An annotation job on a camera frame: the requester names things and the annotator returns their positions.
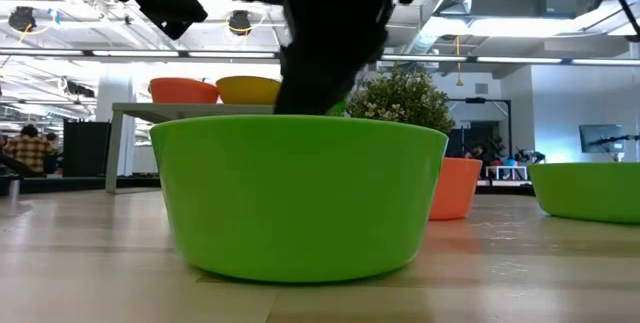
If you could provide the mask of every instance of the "wooden table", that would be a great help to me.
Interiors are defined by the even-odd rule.
[[[640,322],[640,226],[551,218],[534,198],[477,196],[396,272],[282,286],[188,267],[162,194],[127,192],[0,201],[2,322]]]
[[[220,115],[271,114],[272,106],[231,105],[231,104],[154,104],[154,103],[114,103],[111,121],[109,158],[105,190],[116,193],[118,180],[118,159],[122,138],[122,119],[125,115],[140,118],[151,123],[164,123],[176,119],[210,117]]]

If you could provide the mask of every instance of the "potted plant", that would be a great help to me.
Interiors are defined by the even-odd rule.
[[[454,127],[448,96],[421,71],[394,68],[391,74],[359,82],[346,111],[354,118],[413,124],[448,134]],[[445,158],[431,208],[430,219],[459,219],[469,213],[482,162]]]

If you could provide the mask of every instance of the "fluorescent light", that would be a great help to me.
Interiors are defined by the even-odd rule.
[[[27,56],[73,56],[83,55],[80,50],[65,49],[0,49],[2,55],[27,55]]]
[[[251,52],[189,52],[193,58],[275,58],[275,53]]]
[[[574,59],[571,63],[579,65],[640,66],[639,59]]]
[[[100,57],[178,57],[176,51],[93,51]]]
[[[44,108],[37,105],[12,103],[12,107],[18,110],[19,112],[26,113],[26,114],[37,114],[42,116],[47,115],[47,111]]]
[[[65,100],[37,100],[37,99],[16,99],[16,100],[0,100],[0,104],[16,104],[16,105],[96,105],[96,101],[65,101]]]
[[[467,57],[441,56],[441,55],[403,55],[385,54],[382,60],[406,61],[406,62],[466,62]]]
[[[469,27],[461,19],[431,17],[420,30],[423,36],[467,35]]]
[[[478,57],[480,63],[558,64],[560,58]]]
[[[486,37],[551,37],[570,31],[570,19],[482,18],[471,23],[469,34]]]

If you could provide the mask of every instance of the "plaid shirt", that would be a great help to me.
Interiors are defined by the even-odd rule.
[[[32,171],[44,171],[44,157],[55,153],[55,149],[46,139],[19,136],[11,139],[5,152],[8,156],[26,164]]]

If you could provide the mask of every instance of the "black cabinet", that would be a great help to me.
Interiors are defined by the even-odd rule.
[[[111,123],[64,123],[64,177],[99,177],[107,169]]]

